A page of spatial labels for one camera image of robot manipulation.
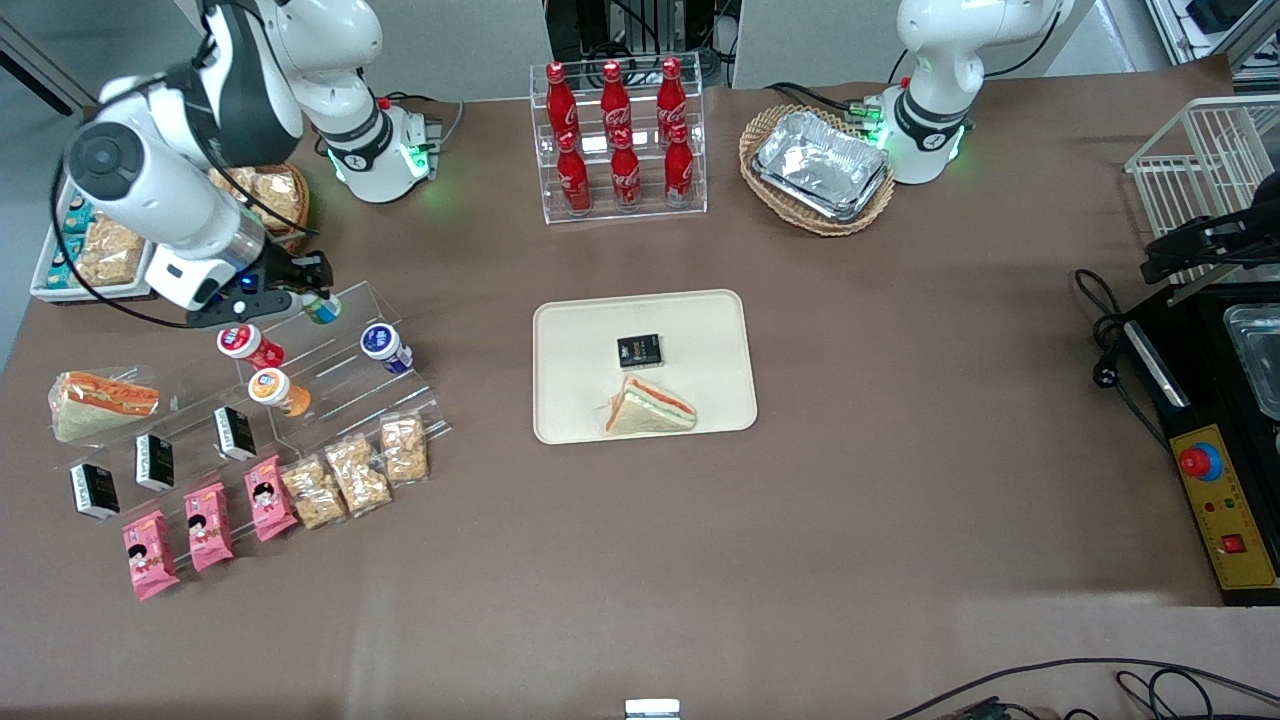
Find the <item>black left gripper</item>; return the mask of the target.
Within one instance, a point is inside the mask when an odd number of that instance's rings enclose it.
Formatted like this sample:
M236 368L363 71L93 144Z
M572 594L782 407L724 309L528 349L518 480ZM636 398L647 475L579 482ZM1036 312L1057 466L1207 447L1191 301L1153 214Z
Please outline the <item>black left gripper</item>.
M1212 218L1153 240L1146 246L1142 279L1157 284L1199 266L1256 268L1279 261L1279 200L1254 201L1249 208Z

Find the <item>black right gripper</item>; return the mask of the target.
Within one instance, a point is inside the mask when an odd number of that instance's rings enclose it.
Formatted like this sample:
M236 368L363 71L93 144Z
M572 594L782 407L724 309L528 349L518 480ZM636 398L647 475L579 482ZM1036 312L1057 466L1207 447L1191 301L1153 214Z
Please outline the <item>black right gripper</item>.
M225 282L201 281L186 324L201 331L243 325L259 319L303 313L311 293L330 293L333 269L324 251L300 256L265 252Z

